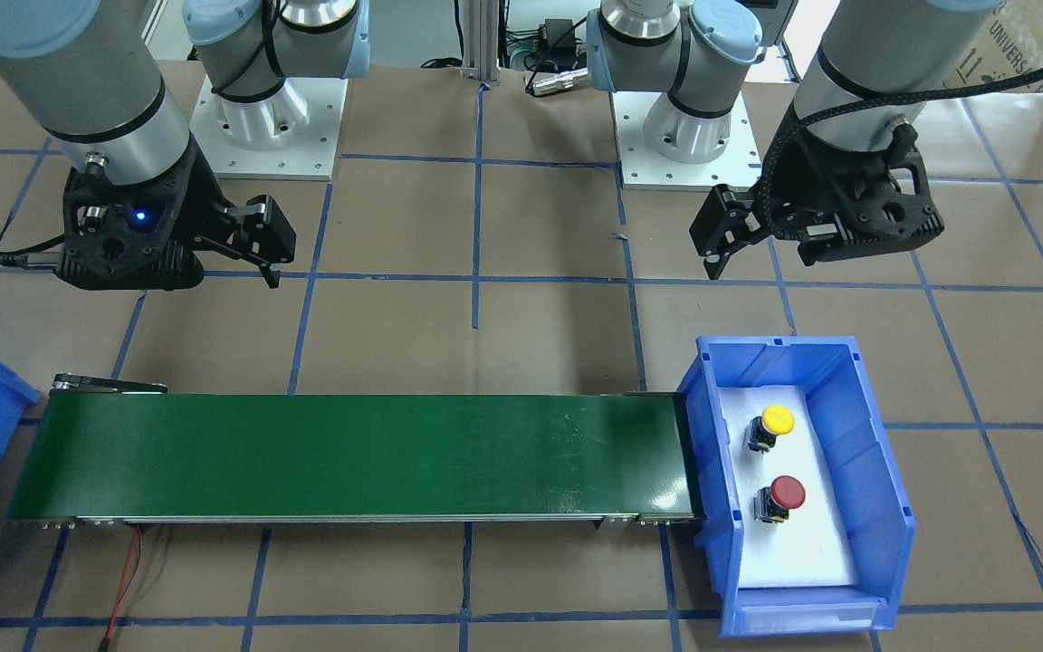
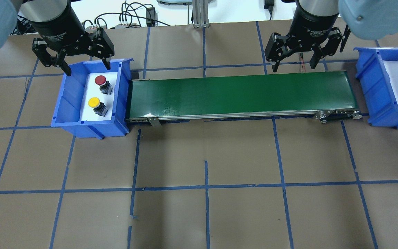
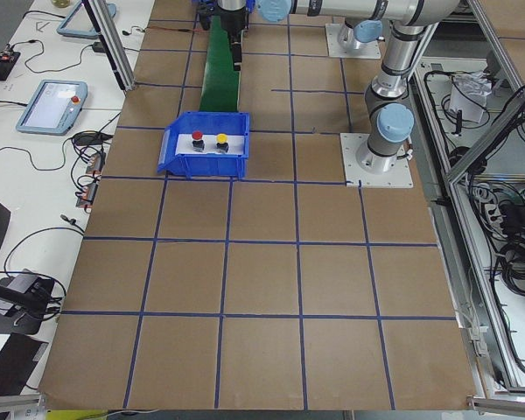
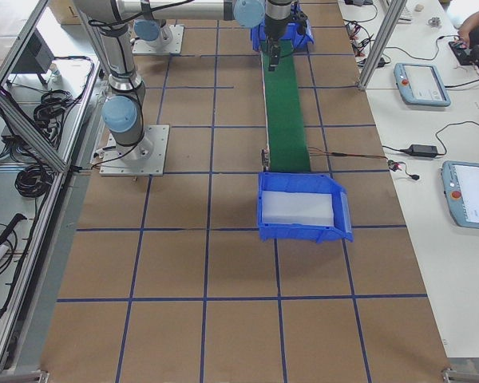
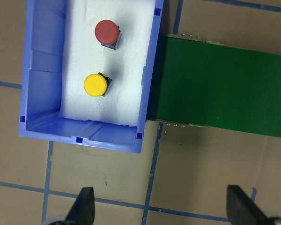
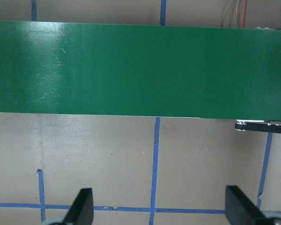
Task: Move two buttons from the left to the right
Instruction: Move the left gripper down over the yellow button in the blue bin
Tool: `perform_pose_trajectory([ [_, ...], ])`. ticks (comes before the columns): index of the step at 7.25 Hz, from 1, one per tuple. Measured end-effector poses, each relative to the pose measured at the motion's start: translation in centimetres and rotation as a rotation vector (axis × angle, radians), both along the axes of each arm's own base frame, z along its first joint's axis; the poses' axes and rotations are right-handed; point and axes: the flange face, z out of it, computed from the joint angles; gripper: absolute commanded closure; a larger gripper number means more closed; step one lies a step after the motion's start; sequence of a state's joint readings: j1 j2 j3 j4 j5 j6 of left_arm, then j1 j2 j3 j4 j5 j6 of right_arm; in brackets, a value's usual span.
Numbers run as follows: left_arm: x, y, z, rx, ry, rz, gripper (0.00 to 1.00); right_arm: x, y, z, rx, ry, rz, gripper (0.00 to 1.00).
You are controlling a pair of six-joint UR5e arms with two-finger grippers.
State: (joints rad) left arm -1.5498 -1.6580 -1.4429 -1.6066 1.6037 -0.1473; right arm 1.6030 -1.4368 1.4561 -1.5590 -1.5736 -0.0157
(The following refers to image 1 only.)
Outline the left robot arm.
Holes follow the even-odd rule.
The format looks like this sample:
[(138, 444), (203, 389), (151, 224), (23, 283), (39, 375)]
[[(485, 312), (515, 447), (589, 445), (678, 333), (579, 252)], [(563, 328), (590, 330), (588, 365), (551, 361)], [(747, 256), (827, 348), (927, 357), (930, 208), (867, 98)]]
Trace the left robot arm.
[[(720, 183), (692, 222), (709, 277), (767, 238), (806, 265), (922, 247), (943, 233), (916, 145), (923, 92), (938, 91), (993, 1), (841, 1), (750, 188)], [(648, 135), (679, 159), (679, 120), (727, 127), (765, 26), (737, 1), (604, 1), (585, 18), (590, 79), (658, 92)]]

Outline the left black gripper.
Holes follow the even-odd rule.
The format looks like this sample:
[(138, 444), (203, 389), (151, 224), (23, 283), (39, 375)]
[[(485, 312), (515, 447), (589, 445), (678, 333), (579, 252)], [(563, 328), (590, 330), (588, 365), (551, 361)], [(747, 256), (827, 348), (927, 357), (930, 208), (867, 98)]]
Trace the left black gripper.
[[(798, 241), (806, 265), (833, 263), (922, 247), (943, 233), (918, 132), (906, 122), (890, 129), (882, 151), (838, 149), (808, 129), (767, 149), (771, 173), (767, 226), (778, 240)], [(754, 188), (713, 186), (690, 226), (695, 251), (709, 280), (719, 280), (730, 256), (762, 241), (753, 219)]]

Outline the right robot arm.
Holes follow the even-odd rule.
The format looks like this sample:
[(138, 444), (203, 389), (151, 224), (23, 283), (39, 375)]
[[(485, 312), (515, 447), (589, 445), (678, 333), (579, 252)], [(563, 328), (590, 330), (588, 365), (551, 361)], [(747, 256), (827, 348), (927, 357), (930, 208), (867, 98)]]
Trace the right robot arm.
[[(216, 124), (244, 151), (298, 143), (311, 108), (298, 78), (368, 71), (365, 1), (187, 1), (187, 37), (207, 67)], [(199, 285), (198, 253), (251, 264), (270, 288), (298, 236), (276, 199), (225, 197), (148, 46), (116, 1), (0, 1), (0, 77), (72, 164), (60, 235), (3, 267), (76, 288)]]

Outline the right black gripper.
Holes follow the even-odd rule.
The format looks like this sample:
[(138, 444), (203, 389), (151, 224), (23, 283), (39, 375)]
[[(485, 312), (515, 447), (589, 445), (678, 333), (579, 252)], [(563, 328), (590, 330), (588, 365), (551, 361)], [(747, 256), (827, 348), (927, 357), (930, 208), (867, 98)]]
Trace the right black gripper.
[(115, 186), (100, 172), (72, 169), (62, 211), (58, 276), (92, 292), (194, 288), (204, 276), (195, 247), (256, 265), (276, 289), (297, 244), (274, 197), (229, 206), (198, 145), (187, 146), (153, 180), (136, 185)]

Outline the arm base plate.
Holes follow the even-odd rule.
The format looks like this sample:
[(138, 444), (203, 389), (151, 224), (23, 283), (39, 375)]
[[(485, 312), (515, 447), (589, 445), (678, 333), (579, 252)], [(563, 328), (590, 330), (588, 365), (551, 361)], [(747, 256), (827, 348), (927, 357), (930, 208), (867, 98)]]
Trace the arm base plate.
[(220, 178), (331, 182), (348, 80), (289, 78), (270, 98), (239, 103), (205, 79), (190, 127)]
[(642, 190), (708, 191), (715, 183), (748, 188), (758, 180), (761, 150), (742, 96), (730, 111), (730, 132), (720, 156), (687, 164), (662, 156), (642, 132), (654, 92), (620, 91), (611, 95), (622, 185)]

